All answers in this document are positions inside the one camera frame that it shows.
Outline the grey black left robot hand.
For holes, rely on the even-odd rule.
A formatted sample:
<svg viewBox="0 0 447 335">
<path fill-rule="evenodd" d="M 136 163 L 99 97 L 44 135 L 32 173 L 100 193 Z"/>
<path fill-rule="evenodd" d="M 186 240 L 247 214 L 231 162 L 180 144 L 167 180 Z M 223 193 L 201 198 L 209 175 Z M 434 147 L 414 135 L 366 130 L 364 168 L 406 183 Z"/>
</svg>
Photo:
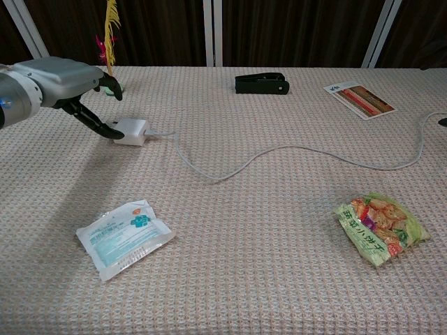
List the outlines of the grey black left robot hand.
<svg viewBox="0 0 447 335">
<path fill-rule="evenodd" d="M 41 107 L 62 109 L 103 137 L 113 140 L 124 137 L 123 133 L 103 123 L 80 102 L 81 95 L 92 89 L 99 91 L 101 87 L 115 90 L 115 98 L 119 101 L 122 99 L 118 81 L 100 68 L 60 57 L 32 59 L 9 67 L 39 86 L 43 95 Z"/>
</svg>

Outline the white power adapter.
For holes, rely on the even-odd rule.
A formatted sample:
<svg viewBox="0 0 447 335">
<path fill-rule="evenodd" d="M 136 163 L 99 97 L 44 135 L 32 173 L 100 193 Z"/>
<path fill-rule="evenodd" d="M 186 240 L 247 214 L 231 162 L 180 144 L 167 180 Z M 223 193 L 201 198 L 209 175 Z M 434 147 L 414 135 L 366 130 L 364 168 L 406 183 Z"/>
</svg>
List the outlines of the white power adapter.
<svg viewBox="0 0 447 335">
<path fill-rule="evenodd" d="M 113 128 L 124 134 L 122 139 L 113 140 L 115 144 L 141 147 L 145 143 L 149 123 L 145 119 L 122 118 L 114 123 Z"/>
</svg>

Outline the pink feather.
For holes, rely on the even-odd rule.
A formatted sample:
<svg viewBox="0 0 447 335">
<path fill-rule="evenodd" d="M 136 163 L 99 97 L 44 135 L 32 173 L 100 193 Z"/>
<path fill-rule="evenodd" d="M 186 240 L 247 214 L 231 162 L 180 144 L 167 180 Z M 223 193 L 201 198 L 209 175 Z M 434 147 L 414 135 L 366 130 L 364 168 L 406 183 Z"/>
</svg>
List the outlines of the pink feather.
<svg viewBox="0 0 447 335">
<path fill-rule="evenodd" d="M 101 64 L 107 64 L 106 47 L 104 42 L 99 38 L 98 35 L 95 35 L 95 41 L 98 48 L 98 60 Z"/>
</svg>

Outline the yellow feather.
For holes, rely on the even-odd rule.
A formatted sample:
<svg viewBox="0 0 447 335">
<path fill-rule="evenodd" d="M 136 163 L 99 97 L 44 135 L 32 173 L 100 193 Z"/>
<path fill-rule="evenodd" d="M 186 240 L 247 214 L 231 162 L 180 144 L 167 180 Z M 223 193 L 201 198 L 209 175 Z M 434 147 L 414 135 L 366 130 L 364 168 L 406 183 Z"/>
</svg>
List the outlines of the yellow feather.
<svg viewBox="0 0 447 335">
<path fill-rule="evenodd" d="M 121 24 L 117 7 L 117 0 L 106 0 L 104 23 L 104 58 L 108 69 L 108 75 L 112 76 L 112 67 L 115 64 L 115 35 L 114 28 L 119 29 Z"/>
</svg>

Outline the striped printed card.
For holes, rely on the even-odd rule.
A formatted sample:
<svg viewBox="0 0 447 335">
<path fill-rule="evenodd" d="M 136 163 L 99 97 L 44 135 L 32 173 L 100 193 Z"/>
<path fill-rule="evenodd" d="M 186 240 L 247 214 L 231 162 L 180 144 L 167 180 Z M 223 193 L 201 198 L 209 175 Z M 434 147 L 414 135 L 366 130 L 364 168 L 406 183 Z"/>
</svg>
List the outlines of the striped printed card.
<svg viewBox="0 0 447 335">
<path fill-rule="evenodd" d="M 323 89 L 363 120 L 374 119 L 396 111 L 392 105 L 357 82 L 335 83 Z"/>
</svg>

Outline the dark brown curtain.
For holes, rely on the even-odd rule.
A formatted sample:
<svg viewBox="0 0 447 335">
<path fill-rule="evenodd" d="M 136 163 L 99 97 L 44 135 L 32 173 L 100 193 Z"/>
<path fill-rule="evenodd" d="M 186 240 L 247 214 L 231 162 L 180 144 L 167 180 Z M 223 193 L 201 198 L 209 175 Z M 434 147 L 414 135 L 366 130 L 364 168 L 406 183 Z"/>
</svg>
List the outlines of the dark brown curtain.
<svg viewBox="0 0 447 335">
<path fill-rule="evenodd" d="M 24 0 L 51 56 L 99 65 L 106 0 Z M 359 68 L 385 0 L 222 0 L 223 66 Z M 117 0 L 119 66 L 206 66 L 203 0 Z M 0 0 L 0 63 L 31 59 Z M 447 0 L 402 0 L 376 65 L 447 68 Z"/>
</svg>

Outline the green snack bag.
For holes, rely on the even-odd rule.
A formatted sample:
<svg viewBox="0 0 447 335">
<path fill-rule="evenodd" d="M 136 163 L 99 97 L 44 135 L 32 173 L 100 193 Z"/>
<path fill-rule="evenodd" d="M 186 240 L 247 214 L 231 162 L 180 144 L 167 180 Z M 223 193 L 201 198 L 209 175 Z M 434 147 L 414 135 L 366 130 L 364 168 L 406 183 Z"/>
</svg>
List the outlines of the green snack bag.
<svg viewBox="0 0 447 335">
<path fill-rule="evenodd" d="M 418 219 L 396 200 L 371 192 L 335 209 L 359 254 L 375 267 L 430 239 Z"/>
</svg>

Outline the white blue mask packet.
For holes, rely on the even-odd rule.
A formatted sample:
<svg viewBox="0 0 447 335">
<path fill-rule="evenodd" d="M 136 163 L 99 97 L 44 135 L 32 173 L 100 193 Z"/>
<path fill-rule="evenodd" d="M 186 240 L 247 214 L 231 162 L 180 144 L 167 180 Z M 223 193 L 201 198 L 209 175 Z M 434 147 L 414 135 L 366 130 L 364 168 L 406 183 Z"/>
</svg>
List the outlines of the white blue mask packet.
<svg viewBox="0 0 447 335">
<path fill-rule="evenodd" d="M 91 257 L 100 279 L 109 281 L 175 237 L 146 200 L 113 209 L 76 235 Z"/>
</svg>

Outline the black plastic clip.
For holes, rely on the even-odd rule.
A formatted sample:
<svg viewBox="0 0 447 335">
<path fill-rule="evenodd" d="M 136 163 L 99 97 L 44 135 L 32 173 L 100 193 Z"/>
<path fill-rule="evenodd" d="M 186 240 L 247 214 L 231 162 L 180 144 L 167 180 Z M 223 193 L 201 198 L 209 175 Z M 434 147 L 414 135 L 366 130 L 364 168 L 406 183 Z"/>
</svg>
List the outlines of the black plastic clip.
<svg viewBox="0 0 447 335">
<path fill-rule="evenodd" d="M 257 73 L 235 77 L 237 94 L 277 94 L 286 95 L 290 84 L 282 73 Z"/>
</svg>

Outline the beige woven tablecloth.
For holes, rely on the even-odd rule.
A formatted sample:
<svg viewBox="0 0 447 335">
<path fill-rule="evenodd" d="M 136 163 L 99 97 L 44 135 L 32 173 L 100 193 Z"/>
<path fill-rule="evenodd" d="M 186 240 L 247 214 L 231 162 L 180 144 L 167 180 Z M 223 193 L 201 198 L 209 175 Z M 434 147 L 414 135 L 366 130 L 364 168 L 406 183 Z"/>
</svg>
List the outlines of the beige woven tablecloth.
<svg viewBox="0 0 447 335">
<path fill-rule="evenodd" d="M 285 96 L 241 68 L 116 67 L 102 120 L 161 137 L 119 146 L 62 111 L 0 131 L 0 334 L 447 335 L 447 69 L 286 68 Z M 396 111 L 363 120 L 325 86 Z M 335 209 L 371 192 L 429 232 L 380 267 Z M 103 282 L 76 235 L 146 200 L 175 237 Z"/>
</svg>

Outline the white slanted frame post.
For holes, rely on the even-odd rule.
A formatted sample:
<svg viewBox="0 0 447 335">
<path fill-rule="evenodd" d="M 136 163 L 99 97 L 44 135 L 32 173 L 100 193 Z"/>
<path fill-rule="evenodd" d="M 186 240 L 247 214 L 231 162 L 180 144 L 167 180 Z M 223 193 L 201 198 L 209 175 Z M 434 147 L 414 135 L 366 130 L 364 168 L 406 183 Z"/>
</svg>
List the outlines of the white slanted frame post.
<svg viewBox="0 0 447 335">
<path fill-rule="evenodd" d="M 24 0 L 2 0 L 25 45 L 35 59 L 48 57 L 45 43 Z"/>
<path fill-rule="evenodd" d="M 402 0 L 385 0 L 362 60 L 361 68 L 376 67 L 401 4 Z"/>
</svg>

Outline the white upright frame post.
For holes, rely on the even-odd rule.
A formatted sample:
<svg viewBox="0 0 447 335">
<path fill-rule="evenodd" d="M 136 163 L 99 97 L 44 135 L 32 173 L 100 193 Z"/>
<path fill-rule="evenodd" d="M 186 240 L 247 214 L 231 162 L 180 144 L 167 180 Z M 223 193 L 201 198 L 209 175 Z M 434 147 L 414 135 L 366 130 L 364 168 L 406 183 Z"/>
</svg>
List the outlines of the white upright frame post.
<svg viewBox="0 0 447 335">
<path fill-rule="evenodd" d="M 223 67 L 223 2 L 213 0 L 215 66 Z"/>
<path fill-rule="evenodd" d="M 206 66 L 214 66 L 213 32 L 212 32 L 212 0 L 203 0 L 203 22 L 205 34 Z"/>
</svg>

